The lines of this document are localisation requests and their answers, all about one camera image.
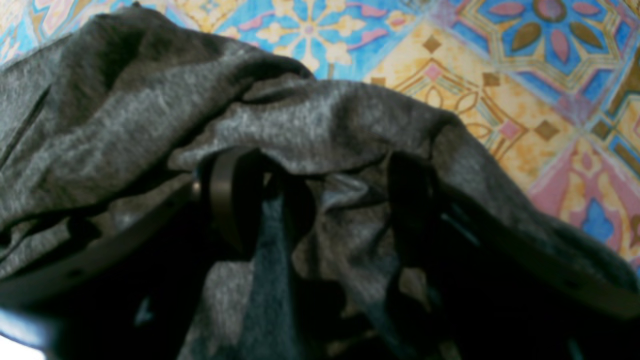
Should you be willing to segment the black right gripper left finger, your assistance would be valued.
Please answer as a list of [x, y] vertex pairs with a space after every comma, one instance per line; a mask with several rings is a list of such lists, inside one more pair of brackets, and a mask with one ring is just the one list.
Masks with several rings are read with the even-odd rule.
[[173, 360], [215, 262], [256, 246], [265, 158], [236, 146], [112, 239], [1, 282], [3, 359]]

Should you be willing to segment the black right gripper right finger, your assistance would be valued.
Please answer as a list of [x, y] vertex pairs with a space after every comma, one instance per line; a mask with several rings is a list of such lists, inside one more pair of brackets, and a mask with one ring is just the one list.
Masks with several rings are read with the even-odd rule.
[[430, 162], [390, 157], [391, 227], [464, 360], [637, 360], [639, 294], [537, 248]]

